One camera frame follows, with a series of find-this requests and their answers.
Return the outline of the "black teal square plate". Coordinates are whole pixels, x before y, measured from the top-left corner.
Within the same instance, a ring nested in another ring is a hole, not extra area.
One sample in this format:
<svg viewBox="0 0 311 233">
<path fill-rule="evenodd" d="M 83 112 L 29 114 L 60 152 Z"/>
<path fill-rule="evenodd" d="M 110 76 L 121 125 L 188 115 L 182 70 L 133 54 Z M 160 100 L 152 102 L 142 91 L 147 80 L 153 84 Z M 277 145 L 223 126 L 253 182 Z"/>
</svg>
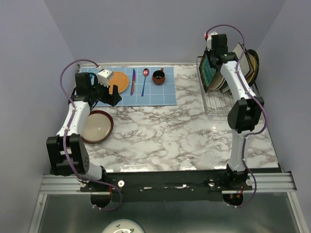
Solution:
<svg viewBox="0 0 311 233">
<path fill-rule="evenodd" d="M 211 83 L 214 74 L 218 71 L 209 65 L 206 52 L 204 52 L 204 54 L 201 58 L 201 62 L 199 65 L 199 71 L 200 71 L 200 78 L 201 78 L 201 81 L 203 84 L 203 88 L 204 88 L 205 92 L 208 92 L 208 91 L 210 91 L 208 89 L 209 84 Z"/>
</svg>

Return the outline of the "red rimmed round plate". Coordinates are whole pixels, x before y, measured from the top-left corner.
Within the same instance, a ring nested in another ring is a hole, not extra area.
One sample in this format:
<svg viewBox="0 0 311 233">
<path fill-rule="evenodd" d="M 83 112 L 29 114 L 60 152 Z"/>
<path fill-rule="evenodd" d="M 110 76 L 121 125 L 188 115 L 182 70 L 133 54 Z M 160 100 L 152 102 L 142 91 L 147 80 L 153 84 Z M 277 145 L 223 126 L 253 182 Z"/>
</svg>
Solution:
<svg viewBox="0 0 311 233">
<path fill-rule="evenodd" d="M 106 140 L 112 133 L 114 121 L 112 116 L 102 110 L 92 111 L 85 120 L 82 140 L 88 144 L 97 144 Z"/>
</svg>

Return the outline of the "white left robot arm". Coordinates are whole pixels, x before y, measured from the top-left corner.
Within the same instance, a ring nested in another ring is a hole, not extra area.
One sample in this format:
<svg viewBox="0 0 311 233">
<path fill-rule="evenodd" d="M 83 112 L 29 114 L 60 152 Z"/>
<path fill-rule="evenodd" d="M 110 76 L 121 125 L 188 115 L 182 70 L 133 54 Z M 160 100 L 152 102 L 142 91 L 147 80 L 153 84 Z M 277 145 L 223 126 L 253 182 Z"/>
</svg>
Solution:
<svg viewBox="0 0 311 233">
<path fill-rule="evenodd" d="M 112 76 L 113 72 L 109 69 L 102 69 L 97 74 L 76 73 L 73 93 L 65 94 L 69 111 L 64 124 L 56 136 L 48 137 L 46 141 L 54 175 L 90 179 L 91 186 L 98 192 L 107 188 L 108 180 L 103 177 L 103 168 L 90 162 L 82 132 L 87 117 L 98 102 L 115 106 L 121 101 L 118 87 L 109 85 Z"/>
</svg>

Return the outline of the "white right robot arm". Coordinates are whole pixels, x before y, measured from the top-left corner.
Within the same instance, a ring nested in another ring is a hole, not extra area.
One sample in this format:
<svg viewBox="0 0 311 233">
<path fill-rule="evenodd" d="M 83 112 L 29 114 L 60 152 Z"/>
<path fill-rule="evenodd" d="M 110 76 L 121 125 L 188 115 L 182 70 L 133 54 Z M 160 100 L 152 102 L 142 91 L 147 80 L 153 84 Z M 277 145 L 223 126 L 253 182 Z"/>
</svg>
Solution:
<svg viewBox="0 0 311 233">
<path fill-rule="evenodd" d="M 264 100 L 250 89 L 234 52 L 228 52 L 226 34 L 206 33 L 209 66 L 224 77 L 235 101 L 227 115 L 232 130 L 232 150 L 226 167 L 224 186 L 235 190 L 247 179 L 247 137 L 259 122 Z"/>
</svg>

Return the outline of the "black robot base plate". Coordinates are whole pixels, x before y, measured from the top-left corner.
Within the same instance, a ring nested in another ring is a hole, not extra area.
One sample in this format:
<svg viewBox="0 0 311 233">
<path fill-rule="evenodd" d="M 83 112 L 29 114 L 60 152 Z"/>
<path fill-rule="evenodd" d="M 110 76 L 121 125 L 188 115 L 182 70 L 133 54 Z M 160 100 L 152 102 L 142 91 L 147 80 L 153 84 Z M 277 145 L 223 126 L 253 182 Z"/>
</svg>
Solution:
<svg viewBox="0 0 311 233">
<path fill-rule="evenodd" d="M 250 175 L 246 171 L 230 175 L 220 170 L 183 170 L 164 172 L 113 172 L 105 173 L 104 181 L 118 186 L 119 191 L 107 185 L 89 182 L 81 192 L 95 195 L 112 195 L 130 201 L 222 201 L 224 191 L 237 194 L 252 190 Z"/>
</svg>

